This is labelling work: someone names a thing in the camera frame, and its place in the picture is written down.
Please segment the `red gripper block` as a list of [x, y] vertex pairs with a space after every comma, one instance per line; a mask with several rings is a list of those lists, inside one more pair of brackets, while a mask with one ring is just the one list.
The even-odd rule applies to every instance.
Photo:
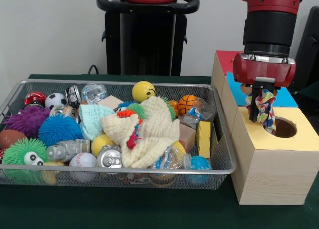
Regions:
[[[254, 54], [238, 53], [233, 61], [233, 75], [237, 82], [253, 84], [255, 82], [272, 83], [275, 87], [287, 87], [294, 79], [296, 63], [291, 58], [260, 56]], [[277, 89], [269, 86], [268, 91], [277, 95]], [[259, 109], [256, 98], [259, 88], [252, 87], [249, 120], [256, 122]]]

